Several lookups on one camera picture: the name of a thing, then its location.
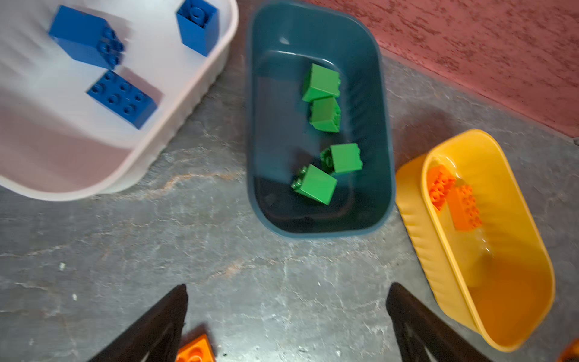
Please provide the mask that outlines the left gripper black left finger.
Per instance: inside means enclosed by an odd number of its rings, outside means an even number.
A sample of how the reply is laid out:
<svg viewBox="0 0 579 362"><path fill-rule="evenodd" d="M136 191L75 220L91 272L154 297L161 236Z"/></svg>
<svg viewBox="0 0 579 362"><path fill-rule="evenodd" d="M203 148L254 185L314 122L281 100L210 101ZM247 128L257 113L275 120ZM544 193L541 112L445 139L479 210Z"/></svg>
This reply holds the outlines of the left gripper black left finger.
<svg viewBox="0 0 579 362"><path fill-rule="evenodd" d="M175 361L187 308L187 289L180 284L91 360Z"/></svg>

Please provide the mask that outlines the blue lego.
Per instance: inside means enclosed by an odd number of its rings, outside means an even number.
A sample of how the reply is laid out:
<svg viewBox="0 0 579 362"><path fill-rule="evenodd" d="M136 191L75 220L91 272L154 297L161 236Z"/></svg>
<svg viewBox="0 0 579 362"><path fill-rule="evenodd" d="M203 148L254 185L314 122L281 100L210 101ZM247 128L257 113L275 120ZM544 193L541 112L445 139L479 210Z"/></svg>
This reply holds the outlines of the blue lego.
<svg viewBox="0 0 579 362"><path fill-rule="evenodd" d="M182 43L207 57L219 37L219 10L203 0L185 0L176 19Z"/></svg>
<svg viewBox="0 0 579 362"><path fill-rule="evenodd" d="M48 35L73 60L110 70L123 60L124 44L101 17L60 5Z"/></svg>
<svg viewBox="0 0 579 362"><path fill-rule="evenodd" d="M157 110L155 101L149 95L111 70L105 72L87 90L87 94L137 130Z"/></svg>

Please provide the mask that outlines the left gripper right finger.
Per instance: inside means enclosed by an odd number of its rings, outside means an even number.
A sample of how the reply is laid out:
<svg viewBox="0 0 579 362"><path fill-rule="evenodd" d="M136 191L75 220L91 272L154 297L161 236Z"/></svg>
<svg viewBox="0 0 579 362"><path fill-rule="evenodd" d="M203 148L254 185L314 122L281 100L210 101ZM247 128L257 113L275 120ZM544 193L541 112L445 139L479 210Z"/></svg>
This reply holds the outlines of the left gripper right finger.
<svg viewBox="0 0 579 362"><path fill-rule="evenodd" d="M402 361L488 360L402 284L392 283L385 305Z"/></svg>

